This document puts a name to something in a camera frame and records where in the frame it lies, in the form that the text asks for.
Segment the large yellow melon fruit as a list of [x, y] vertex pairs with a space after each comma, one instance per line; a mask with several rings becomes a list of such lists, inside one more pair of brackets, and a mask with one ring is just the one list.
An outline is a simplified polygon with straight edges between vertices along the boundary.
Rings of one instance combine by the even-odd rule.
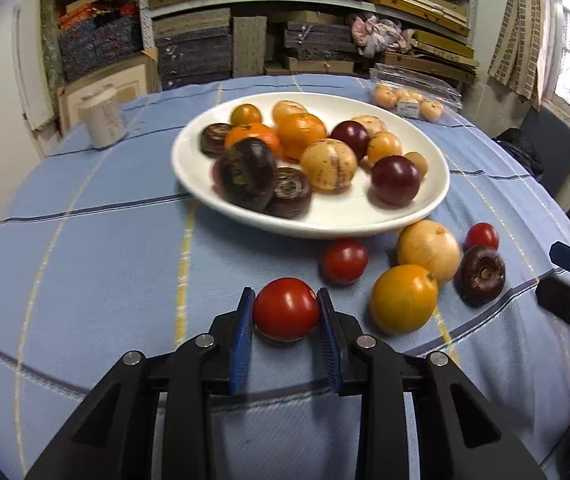
[[453, 280], [462, 258], [462, 249], [452, 232], [431, 220], [406, 226], [397, 241], [398, 262], [421, 266], [434, 275], [439, 285]]

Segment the clear plastic fruit box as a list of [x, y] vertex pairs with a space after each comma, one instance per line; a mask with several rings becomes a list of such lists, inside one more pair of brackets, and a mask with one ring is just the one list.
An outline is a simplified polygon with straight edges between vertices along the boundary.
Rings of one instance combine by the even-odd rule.
[[403, 118], [450, 125], [463, 108], [460, 92], [414, 70], [377, 63], [370, 69], [370, 80], [373, 103]]

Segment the yellow orange tomato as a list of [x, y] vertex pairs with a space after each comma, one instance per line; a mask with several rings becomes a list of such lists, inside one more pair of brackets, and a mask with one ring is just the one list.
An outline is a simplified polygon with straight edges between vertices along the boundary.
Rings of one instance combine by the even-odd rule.
[[257, 122], [261, 124], [262, 114], [253, 104], [243, 103], [235, 107], [230, 115], [230, 124], [233, 126], [249, 125]]

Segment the white drink can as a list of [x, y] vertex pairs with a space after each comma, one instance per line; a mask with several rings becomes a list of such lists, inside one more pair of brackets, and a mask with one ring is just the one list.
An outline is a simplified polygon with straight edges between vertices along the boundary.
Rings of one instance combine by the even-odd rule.
[[104, 150], [126, 134], [118, 93], [112, 84], [81, 99], [79, 117], [86, 124], [93, 148]]

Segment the red tomato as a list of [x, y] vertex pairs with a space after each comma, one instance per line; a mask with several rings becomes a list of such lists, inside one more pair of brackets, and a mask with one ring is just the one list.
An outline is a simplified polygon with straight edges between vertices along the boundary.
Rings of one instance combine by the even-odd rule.
[[299, 278], [278, 278], [266, 284], [253, 303], [253, 322], [269, 339], [293, 342], [305, 338], [320, 318], [317, 296]]

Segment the small dark mangosteen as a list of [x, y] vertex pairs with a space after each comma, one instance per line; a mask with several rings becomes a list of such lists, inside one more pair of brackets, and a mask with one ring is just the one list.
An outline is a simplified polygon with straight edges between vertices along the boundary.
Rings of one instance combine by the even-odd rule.
[[233, 126], [227, 122], [214, 122], [199, 135], [200, 151], [210, 157], [218, 157], [224, 151], [224, 142]]

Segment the large dark mangosteen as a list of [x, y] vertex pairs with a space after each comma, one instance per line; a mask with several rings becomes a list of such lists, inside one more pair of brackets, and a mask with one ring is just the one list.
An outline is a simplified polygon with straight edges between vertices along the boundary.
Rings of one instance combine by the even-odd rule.
[[311, 197], [311, 184], [302, 171], [293, 167], [279, 167], [272, 198], [264, 211], [271, 216], [296, 219], [308, 211]]

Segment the blue checked tablecloth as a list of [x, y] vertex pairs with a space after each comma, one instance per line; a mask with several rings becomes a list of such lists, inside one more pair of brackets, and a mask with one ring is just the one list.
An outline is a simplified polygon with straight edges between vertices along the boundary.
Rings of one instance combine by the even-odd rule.
[[[127, 351], [170, 352], [233, 309], [245, 287], [293, 276], [320, 287], [324, 245], [243, 226], [197, 204], [170, 151], [195, 116], [258, 93], [306, 91], [368, 101], [362, 79], [302, 75], [189, 86], [130, 102], [129, 131], [94, 151], [72, 130], [31, 173], [0, 222], [0, 471], [22, 478], [95, 382]], [[436, 316], [390, 339], [400, 352], [443, 350], [505, 416], [548, 478], [562, 478], [570, 426], [570, 329], [539, 308], [550, 245], [570, 221], [493, 140], [460, 115], [422, 129], [451, 186], [432, 218], [457, 238], [500, 234], [506, 287], [481, 309], [452, 287]]]

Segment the framed cardboard panel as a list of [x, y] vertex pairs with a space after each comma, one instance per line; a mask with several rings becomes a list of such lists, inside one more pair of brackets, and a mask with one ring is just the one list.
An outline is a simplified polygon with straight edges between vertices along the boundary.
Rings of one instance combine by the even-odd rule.
[[80, 122], [83, 100], [104, 87], [114, 87], [120, 104], [161, 90], [158, 73], [158, 49], [144, 49], [115, 63], [95, 70], [87, 76], [58, 88], [60, 126], [66, 134]]

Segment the beige curtain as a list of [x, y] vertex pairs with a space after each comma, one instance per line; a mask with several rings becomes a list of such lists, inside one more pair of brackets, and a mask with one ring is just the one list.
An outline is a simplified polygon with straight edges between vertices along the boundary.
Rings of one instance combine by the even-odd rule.
[[558, 25], [555, 0], [506, 0], [489, 77], [539, 108], [553, 78]]

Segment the dark red plum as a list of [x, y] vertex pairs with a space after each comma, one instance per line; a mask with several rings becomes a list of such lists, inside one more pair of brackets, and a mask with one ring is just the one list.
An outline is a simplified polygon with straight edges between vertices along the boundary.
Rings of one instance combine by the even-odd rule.
[[371, 172], [376, 196], [388, 205], [405, 207], [419, 192], [421, 174], [417, 167], [401, 155], [379, 159]]
[[355, 120], [345, 120], [335, 125], [331, 138], [347, 144], [358, 160], [367, 154], [370, 136], [365, 127]]

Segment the orange mandarin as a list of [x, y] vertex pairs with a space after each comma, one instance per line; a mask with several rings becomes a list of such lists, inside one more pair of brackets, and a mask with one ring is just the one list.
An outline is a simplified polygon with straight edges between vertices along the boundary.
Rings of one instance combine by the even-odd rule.
[[310, 113], [285, 116], [277, 124], [275, 131], [282, 147], [283, 156], [289, 160], [299, 160], [310, 144], [327, 137], [324, 122]]
[[223, 146], [230, 148], [233, 144], [248, 138], [255, 138], [267, 144], [276, 158], [283, 157], [283, 148], [275, 131], [261, 122], [233, 126], [224, 139]]

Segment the pink cloth bundle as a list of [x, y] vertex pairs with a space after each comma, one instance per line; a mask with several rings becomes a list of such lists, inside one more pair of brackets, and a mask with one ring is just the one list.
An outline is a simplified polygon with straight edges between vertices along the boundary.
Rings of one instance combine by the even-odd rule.
[[412, 49], [413, 28], [403, 28], [399, 22], [378, 18], [373, 13], [351, 14], [347, 18], [352, 40], [363, 58], [376, 58], [388, 49], [407, 53]]

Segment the white oval plate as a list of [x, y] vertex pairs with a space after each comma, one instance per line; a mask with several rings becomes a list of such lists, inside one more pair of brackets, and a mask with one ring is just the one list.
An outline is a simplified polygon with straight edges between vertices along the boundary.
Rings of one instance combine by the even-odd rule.
[[[252, 211], [225, 200], [216, 190], [211, 168], [215, 159], [200, 151], [201, 130], [223, 122], [241, 104], [253, 104], [264, 117], [271, 116], [280, 100], [295, 101], [332, 129], [338, 122], [360, 115], [373, 115], [385, 122], [401, 142], [404, 151], [419, 152], [428, 162], [428, 172], [411, 204], [395, 208], [374, 195], [369, 173], [359, 167], [347, 191], [338, 194], [315, 192], [306, 214], [299, 219], [282, 219]], [[426, 127], [417, 127], [395, 114], [344, 96], [314, 92], [270, 92], [241, 96], [213, 106], [194, 117], [174, 139], [170, 160], [183, 188], [195, 200], [224, 217], [262, 231], [293, 237], [329, 240], [345, 236], [370, 236], [401, 229], [429, 216], [445, 199], [450, 188], [450, 168], [441, 148]]]

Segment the pale peach fruit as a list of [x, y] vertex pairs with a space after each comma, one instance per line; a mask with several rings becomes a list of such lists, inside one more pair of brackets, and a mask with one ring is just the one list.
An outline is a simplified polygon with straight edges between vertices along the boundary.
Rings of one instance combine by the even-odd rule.
[[292, 114], [305, 114], [306, 107], [291, 100], [280, 100], [272, 108], [271, 115], [273, 122], [278, 125], [284, 118]]

